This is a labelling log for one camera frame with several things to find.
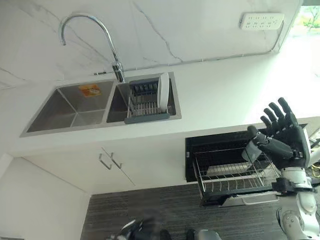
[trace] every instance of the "electrical outlet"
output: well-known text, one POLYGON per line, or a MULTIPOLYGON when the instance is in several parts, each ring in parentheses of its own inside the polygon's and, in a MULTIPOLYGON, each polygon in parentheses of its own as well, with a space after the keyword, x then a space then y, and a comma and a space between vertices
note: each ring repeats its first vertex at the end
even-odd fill
POLYGON ((245 13, 240 28, 250 31, 277 30, 284 17, 283 13, 277 12, 245 13))

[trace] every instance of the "orange sticker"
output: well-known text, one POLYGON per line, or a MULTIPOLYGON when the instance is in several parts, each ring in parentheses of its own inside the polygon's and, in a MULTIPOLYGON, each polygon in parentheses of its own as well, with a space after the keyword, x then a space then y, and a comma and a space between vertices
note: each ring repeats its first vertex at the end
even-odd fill
POLYGON ((82 85, 79 86, 79 89, 86 98, 101 95, 100 88, 97 86, 97 84, 82 85))

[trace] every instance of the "faucet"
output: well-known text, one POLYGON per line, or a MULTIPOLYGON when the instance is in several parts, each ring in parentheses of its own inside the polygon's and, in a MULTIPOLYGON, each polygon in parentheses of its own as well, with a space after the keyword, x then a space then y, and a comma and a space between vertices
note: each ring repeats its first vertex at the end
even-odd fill
POLYGON ((109 43, 109 45, 111 47, 111 50, 112 50, 112 53, 113 53, 113 57, 115 59, 115 62, 112 64, 112 68, 113 68, 113 71, 115 73, 116 79, 120 83, 125 83, 125 76, 124 76, 124 73, 123 73, 122 64, 119 61, 115 46, 114 46, 114 44, 112 42, 112 39, 111 39, 111 36, 110 36, 110 33, 109 33, 108 29, 106 28, 106 26, 102 23, 102 21, 100 21, 95 16, 87 15, 87 14, 84 14, 84 13, 73 13, 73 14, 67 16, 64 20, 62 20, 60 22, 59 31, 58 31, 59 38, 60 38, 60 41, 61 41, 62 45, 64 45, 64 46, 66 45, 66 40, 65 40, 65 27, 66 27, 66 24, 67 24, 68 21, 70 21, 71 19, 76 18, 76 17, 84 17, 84 18, 91 19, 92 21, 97 23, 102 28, 104 34, 106 35, 106 39, 108 40, 108 43, 109 43))

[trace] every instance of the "stainless steel sink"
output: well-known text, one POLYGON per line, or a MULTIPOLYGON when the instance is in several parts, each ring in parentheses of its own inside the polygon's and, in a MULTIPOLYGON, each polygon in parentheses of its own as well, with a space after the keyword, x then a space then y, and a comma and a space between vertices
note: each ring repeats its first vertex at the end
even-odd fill
MULTIPOLYGON (((34 115, 21 137, 124 125, 125 119, 130 115, 128 113, 129 98, 132 93, 130 82, 155 80, 160 75, 161 73, 127 77, 128 83, 118 85, 114 80, 105 80, 58 87, 34 115), (89 88, 92 94, 86 95, 84 87, 89 88)), ((170 72, 169 76, 167 104, 169 118, 166 120, 180 119, 181 112, 173 72, 170 72)))
POLYGON ((102 122, 113 81, 87 84, 97 86, 96 95, 86 96, 81 87, 86 84, 57 88, 36 116, 27 133, 97 125, 102 122))

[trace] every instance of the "robot finger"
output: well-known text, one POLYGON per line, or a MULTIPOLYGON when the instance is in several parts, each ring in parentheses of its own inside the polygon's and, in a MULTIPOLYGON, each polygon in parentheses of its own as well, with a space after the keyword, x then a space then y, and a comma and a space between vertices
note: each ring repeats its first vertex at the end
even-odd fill
POLYGON ((278 125, 278 121, 277 121, 276 116, 274 115, 274 113, 269 108, 265 108, 264 109, 264 113, 267 114, 267 116, 271 120, 273 135, 278 134, 279 133, 279 125, 278 125))
POLYGON ((279 130, 280 131, 285 130, 286 129, 285 115, 282 113, 280 108, 274 102, 271 102, 269 104, 269 107, 274 111, 275 115, 278 117, 279 130))
POLYGON ((289 127, 289 128, 293 128, 293 127, 297 128, 297 127, 299 127, 299 124, 298 124, 298 121, 296 119, 296 116, 292 112, 292 110, 289 107, 289 105, 286 102, 286 100, 283 97, 280 97, 278 99, 278 102, 281 105, 283 111, 286 113, 285 118, 284 118, 286 127, 289 127))
POLYGON ((247 128, 247 133, 248 133, 249 139, 255 138, 257 136, 258 132, 259 132, 258 129, 253 125, 250 125, 247 128))
POLYGON ((266 126, 266 132, 269 136, 272 135, 272 125, 271 122, 269 121, 269 119, 266 116, 261 116, 260 119, 262 120, 262 122, 265 124, 266 126))

